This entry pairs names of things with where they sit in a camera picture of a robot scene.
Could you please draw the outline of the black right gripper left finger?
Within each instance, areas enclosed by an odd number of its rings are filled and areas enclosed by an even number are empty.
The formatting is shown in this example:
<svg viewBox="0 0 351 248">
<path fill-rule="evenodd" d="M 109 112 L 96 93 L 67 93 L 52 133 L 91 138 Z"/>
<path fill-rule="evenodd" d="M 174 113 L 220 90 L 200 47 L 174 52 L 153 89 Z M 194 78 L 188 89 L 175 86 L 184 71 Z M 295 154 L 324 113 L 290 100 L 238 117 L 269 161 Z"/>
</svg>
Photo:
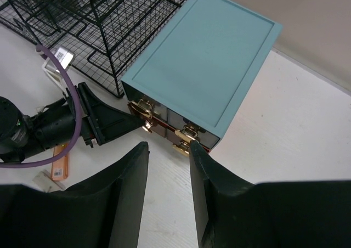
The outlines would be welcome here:
<svg viewBox="0 0 351 248">
<path fill-rule="evenodd" d="M 64 191 L 1 186 L 1 247 L 137 247 L 149 146 Z"/>
</svg>

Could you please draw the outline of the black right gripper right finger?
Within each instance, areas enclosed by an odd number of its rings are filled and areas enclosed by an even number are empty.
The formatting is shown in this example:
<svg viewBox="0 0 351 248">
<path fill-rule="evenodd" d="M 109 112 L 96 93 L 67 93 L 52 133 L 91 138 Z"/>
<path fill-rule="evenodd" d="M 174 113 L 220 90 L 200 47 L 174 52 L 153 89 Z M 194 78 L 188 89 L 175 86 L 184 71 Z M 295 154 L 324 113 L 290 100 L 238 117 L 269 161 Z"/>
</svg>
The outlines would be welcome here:
<svg viewBox="0 0 351 248">
<path fill-rule="evenodd" d="M 199 247 L 350 247 L 350 181 L 250 183 L 190 144 Z"/>
</svg>

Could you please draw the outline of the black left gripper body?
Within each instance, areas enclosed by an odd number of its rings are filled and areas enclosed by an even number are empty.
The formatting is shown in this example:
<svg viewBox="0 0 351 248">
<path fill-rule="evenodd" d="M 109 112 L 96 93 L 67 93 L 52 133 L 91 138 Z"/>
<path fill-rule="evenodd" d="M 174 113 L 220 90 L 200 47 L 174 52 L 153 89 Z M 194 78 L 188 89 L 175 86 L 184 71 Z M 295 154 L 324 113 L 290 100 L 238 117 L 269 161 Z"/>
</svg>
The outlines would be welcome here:
<svg viewBox="0 0 351 248">
<path fill-rule="evenodd" d="M 69 142 L 76 123 L 70 106 L 70 102 L 61 98 L 26 120 L 29 131 L 27 152 L 43 152 Z"/>
</svg>

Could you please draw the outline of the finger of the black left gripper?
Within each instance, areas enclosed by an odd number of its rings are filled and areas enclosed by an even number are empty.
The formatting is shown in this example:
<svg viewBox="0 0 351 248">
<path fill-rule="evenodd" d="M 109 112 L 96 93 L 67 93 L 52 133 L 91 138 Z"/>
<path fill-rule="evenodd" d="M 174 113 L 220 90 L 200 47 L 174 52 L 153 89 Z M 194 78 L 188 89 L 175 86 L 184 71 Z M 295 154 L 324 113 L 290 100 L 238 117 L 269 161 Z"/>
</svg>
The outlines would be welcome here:
<svg viewBox="0 0 351 248">
<path fill-rule="evenodd" d="M 81 137 L 88 146 L 104 145 L 143 125 L 141 118 L 104 103 L 84 82 L 77 93 L 83 111 Z"/>
</svg>

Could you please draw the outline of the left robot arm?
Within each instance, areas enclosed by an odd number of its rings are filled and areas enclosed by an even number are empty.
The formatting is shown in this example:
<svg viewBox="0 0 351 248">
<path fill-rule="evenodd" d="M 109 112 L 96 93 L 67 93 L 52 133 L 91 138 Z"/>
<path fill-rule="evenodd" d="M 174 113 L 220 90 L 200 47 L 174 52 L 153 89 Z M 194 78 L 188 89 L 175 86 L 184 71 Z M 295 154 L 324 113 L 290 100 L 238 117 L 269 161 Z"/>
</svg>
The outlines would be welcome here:
<svg viewBox="0 0 351 248">
<path fill-rule="evenodd" d="M 86 145 L 106 144 L 143 125 L 140 118 L 105 104 L 86 83 L 75 88 L 83 114 L 79 137 Z M 7 165 L 19 164 L 68 142 L 74 129 L 75 109 L 70 95 L 34 116 L 24 115 L 10 100 L 1 98 L 1 160 Z"/>
</svg>

